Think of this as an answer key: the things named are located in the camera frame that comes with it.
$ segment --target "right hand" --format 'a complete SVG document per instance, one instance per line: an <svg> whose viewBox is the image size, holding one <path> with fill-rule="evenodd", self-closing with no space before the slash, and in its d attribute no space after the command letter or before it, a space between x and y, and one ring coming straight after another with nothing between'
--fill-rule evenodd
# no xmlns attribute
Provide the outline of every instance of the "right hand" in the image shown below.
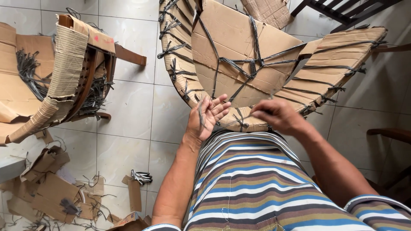
<svg viewBox="0 0 411 231"><path fill-rule="evenodd" d="M273 130L284 135L298 136L314 128L283 99L261 100L253 107L250 114L266 121Z"/></svg>

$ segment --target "white tile floor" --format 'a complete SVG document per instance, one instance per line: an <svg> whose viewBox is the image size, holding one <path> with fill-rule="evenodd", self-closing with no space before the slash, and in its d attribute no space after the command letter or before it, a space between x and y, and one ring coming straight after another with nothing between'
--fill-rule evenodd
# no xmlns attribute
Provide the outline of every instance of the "white tile floor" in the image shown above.
<svg viewBox="0 0 411 231"><path fill-rule="evenodd" d="M219 0L242 10L240 0ZM302 0L289 0L292 11ZM142 187L142 216L151 215L157 192L167 173L188 119L190 108L177 95L165 71L164 62L156 58L161 49L158 40L158 1L155 0L0 0L0 22L17 28L20 34L33 35L55 32L55 14L66 7L76 9L85 22L94 22L124 47L147 56L147 66L141 68L118 61L115 90L107 100L107 112L112 120L97 122L86 119L62 124L49 131L54 139L62 139L70 154L67 167L74 177L86 180L97 172L106 178L103 204L110 211L124 217L130 213L127 186L121 179L131 169L149 171L154 182ZM410 1L397 5L369 18L362 24L383 25L389 29L386 40L399 45L411 42ZM311 8L304 8L294 22L283 31L309 42L328 34L339 24ZM308 121L346 156L360 171L374 182L388 179L411 164L410 147L380 136L366 136L370 128L400 127L411 129L411 69L406 55L410 53L380 54L371 57L367 74L356 74L347 84L347 91L335 95L339 102L319 108L324 115L311 114ZM303 161L310 175L309 158L301 145L286 137ZM34 137L21 144L0 148L0 155L15 155L34 159L44 147ZM0 215L11 222L7 209L9 193L0 195ZM27 221L7 231L21 230ZM111 223L99 219L97 227L105 229ZM61 230L84 230L65 225Z"/></svg>

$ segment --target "hand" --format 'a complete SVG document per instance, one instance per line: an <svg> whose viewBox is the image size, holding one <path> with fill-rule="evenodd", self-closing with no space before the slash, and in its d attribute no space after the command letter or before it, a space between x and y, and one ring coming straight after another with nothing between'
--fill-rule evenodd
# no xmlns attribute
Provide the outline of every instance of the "hand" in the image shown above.
<svg viewBox="0 0 411 231"><path fill-rule="evenodd" d="M302 132L314 129L283 99L261 100L253 107L250 114L266 121L273 129L284 135L298 136Z"/></svg>
<svg viewBox="0 0 411 231"><path fill-rule="evenodd" d="M226 94L221 95L213 101L208 97L200 100L197 106L191 109L185 132L186 135L201 145L201 143L211 135L215 123L228 114L228 108L231 106L231 102L220 104L225 99L227 99ZM203 124L200 123L200 105Z"/></svg>

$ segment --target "pile of straps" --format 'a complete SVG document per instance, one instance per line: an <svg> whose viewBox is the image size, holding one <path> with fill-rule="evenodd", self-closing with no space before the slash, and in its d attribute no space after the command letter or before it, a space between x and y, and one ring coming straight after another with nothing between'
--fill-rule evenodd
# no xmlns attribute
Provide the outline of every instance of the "pile of straps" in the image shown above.
<svg viewBox="0 0 411 231"><path fill-rule="evenodd" d="M164 29L163 29L162 31L160 31L160 37L159 37L159 39L162 39L164 35L170 35L170 36L172 36L173 38L175 38L177 41L179 41L181 44L180 44L180 45L173 46L173 47L170 47L170 43L171 43L171 41L170 41L170 42L168 43L166 49L163 49L163 52L161 52L160 54L158 54L157 58L158 58L158 59L161 59L161 58L163 58L164 55L166 55L166 54L172 54L172 55L175 55L175 56L177 56L177 57L179 57L179 58L181 58L181 59L183 59L183 60L185 60L185 61L187 61L187 62L189 62L189 63L194 63L194 61L193 61L191 58L175 52L176 50L178 50L178 49L180 49L180 48L183 48L183 47L186 47L186 48L188 48L189 50L191 50L191 49L192 49L191 46L188 45L188 44L187 44L186 42L184 42L183 40L181 40L180 38L178 38L177 36L175 36L175 35L173 35L172 33L170 33L170 29L179 26L179 27L181 27L185 32L187 32L187 34L189 34L189 35L191 36L191 30L189 30L186 26L184 26L184 25L179 21L179 19L176 18L173 14L171 14L170 12L168 12L169 9L171 9L172 7L175 7L175 8L179 11L179 13L180 13L181 15L183 15L183 19L184 19L189 25L193 26L193 24L192 24L192 22L190 21L189 17L187 17L187 16L184 14L184 12L177 6L177 2L178 2L178 1L179 1L179 0L171 0L170 2L168 2L168 3L164 6L164 9L163 9L162 11L160 11L160 16L159 16L159 20L158 20L160 23L163 23L163 22L164 22L164 19L165 19L165 15L166 15L166 14L168 14L169 16L171 16L171 18L172 18L173 20L172 20L170 23L168 23L168 22L165 23ZM183 1L184 1L184 3L186 4L187 8L190 10L190 12L191 12L191 14L192 14L191 17L193 18L193 17L194 17L194 10L193 10L191 4L189 3L189 0L183 0ZM234 67L236 70L238 70L241 74L243 74L243 75L247 78L247 80L246 80L246 81L237 89L237 91L229 98L229 102L232 102L232 101L234 100L234 98L235 98L235 97L237 96L237 94L241 91L241 89L242 89L249 81L252 81L252 80L256 77L257 73L258 73L263 67L265 67L265 66L271 66L271 65L275 65L275 64L282 64L282 63L289 63L289 62L299 62L299 61L300 61L299 59L295 59L295 60L283 60L283 61L279 61L279 62L265 63L266 60L269 60L269 59L271 59L271 58L273 58L273 57L276 57L276 56L279 56L279 55L283 55L283 54L285 54L285 53L287 53L287 52L290 52L290 51L292 51L292 50L294 50L294 49L296 49L296 48L305 46L305 45L307 44L307 43L302 43L302 44L293 46L293 47L291 47L291 48L288 48L288 49L286 49L286 50L284 50L284 51L281 51L281 52L278 52L278 53L276 53L276 54L270 55L270 56L268 56L268 57L262 58L262 57L261 57L261 54L260 54L260 46L259 46L259 41L258 41L257 26L256 26L256 23L255 23L254 18L253 18L251 15L249 15L249 14L246 14L246 13L243 13L243 12L239 11L238 9L234 9L234 10L237 10L238 12L240 12L240 13L242 13L242 14L245 14L245 15L247 15L247 16L249 17L249 21L250 21L250 24L251 24L251 28L252 28L252 31L253 31L253 34L254 34L254 52L255 52L255 54L256 54L256 56L257 56L257 58L255 58L255 59L232 60L232 59L228 59L228 58L225 58L225 57L220 57L219 54L218 54L217 48L216 48L216 46L215 46L215 44L214 44L214 42L213 42L213 40L212 40L212 38L211 38L210 33L208 32L207 28L205 27L204 23L202 22L201 18L199 17L199 14L196 15L196 17L197 17L197 19L198 19L198 22L200 23L201 27L203 28L205 34L207 35L207 38L208 38L209 42L211 43L211 46L213 47L214 52L215 52L216 57L217 57L217 68L216 68L216 70L215 70L214 84L213 84L213 89L212 89L211 97L212 97L213 99L215 98L215 97L214 97L214 93L215 93L215 86L216 86L216 83L217 83L217 74L218 74L218 68L219 68L220 62L226 62L226 63L230 64L232 67ZM359 29L364 29L364 28L367 28L368 26L369 26L369 25L361 26L361 27L359 27ZM322 52L326 52L326 51L330 51L330 50L333 50L333 49L339 49L339 48L343 48L343 47L354 46L354 45L357 45L357 44L365 44L365 43L371 43L371 44L373 44L373 46L372 46L371 48L376 48L378 45L383 44L383 43L386 43L386 41L372 41L372 40L367 40L367 41L354 42L354 43L351 43L351 44L346 44L346 45L341 45L341 46L336 46L336 47L332 47L332 48L327 48L327 49L318 50L318 51L314 52L313 55L314 55L314 54L318 54L318 53L322 53ZM242 69L241 67L239 67L239 66L236 64L236 63L245 63L245 62L249 62L249 63L250 63L250 70L251 70L250 72L251 72L251 74L248 74L244 69ZM184 71L184 70L181 70L181 71L176 72L175 64L176 64L176 59L174 58L172 64L170 65L171 70L172 70L172 73L170 74L170 77L171 77L171 80L172 80L173 82L176 81L176 78L177 78L176 76L179 75L179 74L186 74L186 75L191 75L191 76L196 76L196 75L197 75L197 74L194 73L194 72L187 72L187 71ZM347 73L345 74L345 76L350 76L350 75L355 74L356 72L360 72L360 73L364 73L364 74L365 74L366 69L365 69L365 68L362 68L363 65L364 65L364 63L363 63L358 69L354 69L354 68L352 68L352 67L350 67L350 66L341 66L341 65L336 65L336 66L306 65L306 66L303 66L302 69L313 69L313 68L339 68L339 69L348 69L348 70L350 70L350 72L347 72ZM327 82L323 82L323 81L317 81L317 80L311 80L311 79L302 79L302 78L298 78L298 77L294 77L293 80L307 81L307 82L315 82L315 83L324 83L324 84L327 84L327 85L330 86L330 87L328 88L329 90L335 90L336 92L339 91L339 90L340 90L340 91L345 91L345 88L342 88L342 87L340 87L339 85L338 85L338 86L335 86L335 85L333 85L333 84L331 84L331 83L327 83ZM183 90L183 89L181 90L182 93L183 93L183 97L182 97L182 98L183 98L185 101L189 101L189 100L190 100L190 97L187 95L188 93L190 93L190 92L192 92L192 91L204 91L204 89L190 89L190 90L187 90L187 84L188 84L188 83L187 83L187 80L186 80L185 89L184 89L184 90ZM310 91L310 90L304 90L304 89L298 89L298 88L289 88L289 87L282 87L282 88L283 88L283 89L288 89L288 90L294 90L294 91L300 91L300 92L312 93L312 94L320 95L321 98L322 98L322 103L325 103L325 102L327 102L327 101L334 102L334 103L336 102L335 100L333 100L333 99L331 99L331 98L327 98L325 95L323 95L323 94L321 94L321 93L318 93L318 92L314 92L314 91ZM283 98L283 99L289 100L289 101L291 101L291 102L295 102L295 103L298 103L298 104L303 105L304 108L300 111L300 114L304 114L304 113L306 113L307 111L309 111L309 112L316 112L316 111L310 109L310 108L312 107L311 105L306 105L306 104L304 104L304 103L302 103L302 102L299 102L299 101L297 101L297 100L289 99L289 98L287 98L287 97L283 97L283 96L279 96L279 95L276 95L275 97ZM234 118L237 120L237 122L239 122L239 124L240 124L240 131L242 131L242 127L248 127L249 125L248 125L247 123L244 123L244 122L243 122L243 121L244 121L244 118L243 118L240 110L239 110L238 108L235 108L235 109L236 109L237 112L239 113L239 115L240 115L240 117L241 117L241 120L238 119L235 115L233 115L233 116L234 116Z"/></svg>

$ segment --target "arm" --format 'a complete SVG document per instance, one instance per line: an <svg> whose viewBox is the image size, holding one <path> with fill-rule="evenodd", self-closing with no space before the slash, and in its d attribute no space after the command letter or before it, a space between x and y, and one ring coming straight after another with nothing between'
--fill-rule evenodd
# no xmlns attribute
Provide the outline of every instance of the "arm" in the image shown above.
<svg viewBox="0 0 411 231"><path fill-rule="evenodd" d="M213 101L205 98L191 110L186 132L158 192L153 208L152 225L167 223L181 228L194 187L201 143L211 135L215 123L228 113L227 108L231 103L220 104L226 98L227 95ZM205 127L200 123L200 105Z"/></svg>
<svg viewBox="0 0 411 231"><path fill-rule="evenodd" d="M318 131L284 100L262 100L251 111L285 135L294 136L306 150L324 193L338 206L362 194L378 193L358 169L336 151Z"/></svg>

